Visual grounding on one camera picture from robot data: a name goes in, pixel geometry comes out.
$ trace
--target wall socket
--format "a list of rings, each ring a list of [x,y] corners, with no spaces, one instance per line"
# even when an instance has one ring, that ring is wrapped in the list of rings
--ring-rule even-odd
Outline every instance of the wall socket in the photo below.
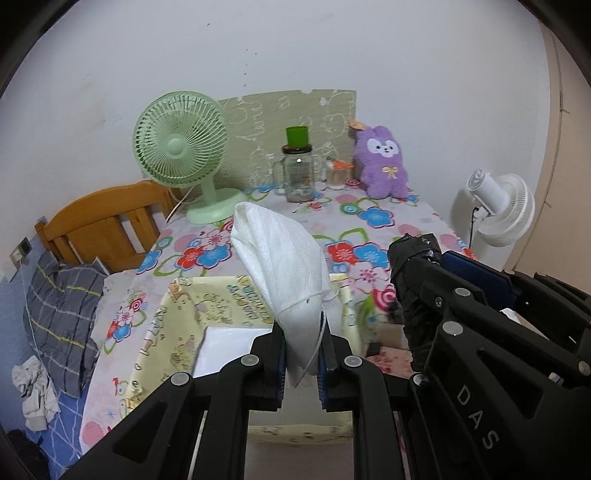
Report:
[[[25,259],[27,255],[31,253],[31,250],[31,242],[25,237],[22,239],[22,242],[18,244],[18,247],[16,247],[10,254],[10,260],[12,260],[14,268],[18,270],[18,267],[20,267],[22,263],[25,263]]]

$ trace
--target purple plush bunny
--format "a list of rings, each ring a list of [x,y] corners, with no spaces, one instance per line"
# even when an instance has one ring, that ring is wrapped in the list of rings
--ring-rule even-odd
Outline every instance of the purple plush bunny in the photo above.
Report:
[[[363,166],[361,181],[368,196],[406,198],[408,173],[402,166],[402,152],[386,127],[366,127],[357,132],[355,158]]]

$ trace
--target green lid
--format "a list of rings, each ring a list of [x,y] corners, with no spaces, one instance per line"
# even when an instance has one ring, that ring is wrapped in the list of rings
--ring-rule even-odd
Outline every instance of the green lid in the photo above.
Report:
[[[287,146],[289,148],[304,148],[308,146],[308,127],[305,125],[288,127],[285,129],[285,133],[287,134]]]

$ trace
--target cable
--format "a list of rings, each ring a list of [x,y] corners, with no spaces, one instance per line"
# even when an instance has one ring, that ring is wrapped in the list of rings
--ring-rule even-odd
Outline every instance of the cable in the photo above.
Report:
[[[173,198],[173,200],[174,200],[175,202],[179,202],[179,203],[187,203],[188,205],[190,205],[191,203],[196,203],[196,202],[198,202],[198,201],[200,200],[200,197],[197,197],[196,199],[189,200],[188,202],[185,202],[185,201],[183,201],[183,200],[179,200],[179,199],[177,198],[177,196],[174,194],[174,192],[173,192],[173,190],[172,190],[172,189],[170,189],[170,188],[169,188],[169,189],[168,189],[168,191],[170,192],[170,196]]]
[[[468,248],[472,248],[472,235],[474,232],[474,222],[476,221],[476,218],[474,217],[474,214],[478,211],[478,207],[474,207],[472,209],[472,223],[470,224],[470,241],[468,242]]]
[[[189,196],[189,194],[193,191],[195,187],[191,187],[189,188],[188,192],[185,193],[185,196],[176,204],[176,206],[172,209],[172,211],[170,212],[170,214],[166,217],[166,221],[164,222],[165,225],[168,224],[168,222],[170,221],[171,217],[174,215],[174,213],[178,210],[178,207],[180,207],[184,201],[187,199],[187,197]]]
[[[320,329],[320,336],[318,337],[318,343],[316,344],[316,348],[314,349],[314,353],[310,357],[310,360],[308,360],[308,364],[306,365],[306,368],[304,368],[304,372],[302,373],[300,379],[297,382],[295,382],[294,388],[297,388],[297,386],[300,384],[300,382],[304,379],[304,377],[306,376],[306,373],[308,373],[308,369],[310,368],[310,365],[312,364],[312,360],[314,360],[314,357],[316,355],[318,355],[318,352],[320,351],[320,345],[322,344],[322,337],[324,336],[324,330],[326,329],[326,310],[324,309],[324,305],[322,305],[322,314],[320,314],[320,318],[322,320],[322,328]]]
[[[31,336],[33,337],[33,344],[35,345],[35,351],[37,352],[37,358],[41,362],[41,365],[43,365],[43,362],[41,361],[41,352],[39,351],[39,347],[37,346],[37,340],[35,339],[35,332],[33,331],[33,322],[31,321],[31,312],[29,311],[29,304],[27,302],[27,288],[25,286],[25,278],[24,278],[22,270],[21,270],[21,282],[22,282],[22,293],[25,296],[25,310],[27,311],[27,318],[29,320],[29,327],[31,329]],[[76,454],[76,456],[78,457],[78,460],[80,460],[80,455],[78,455],[77,449],[74,446],[74,438],[72,437],[72,441],[70,441],[70,438],[68,437],[68,434],[66,433],[66,426],[64,425],[64,421],[61,419],[61,408],[60,408],[59,397],[57,398],[57,408],[58,408],[57,419],[60,421],[61,428],[64,430],[64,437],[66,437],[66,440],[70,443],[70,447],[72,447],[72,451]]]

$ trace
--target glass jar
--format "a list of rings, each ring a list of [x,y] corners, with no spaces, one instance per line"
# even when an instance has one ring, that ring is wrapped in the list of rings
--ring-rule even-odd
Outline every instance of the glass jar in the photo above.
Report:
[[[326,186],[331,190],[343,190],[351,178],[353,164],[342,160],[326,160]]]
[[[288,202],[302,203],[314,199],[314,159],[312,146],[291,148],[285,145],[283,158],[273,165],[273,178],[279,188],[285,189]],[[278,168],[282,168],[283,181],[280,181]]]

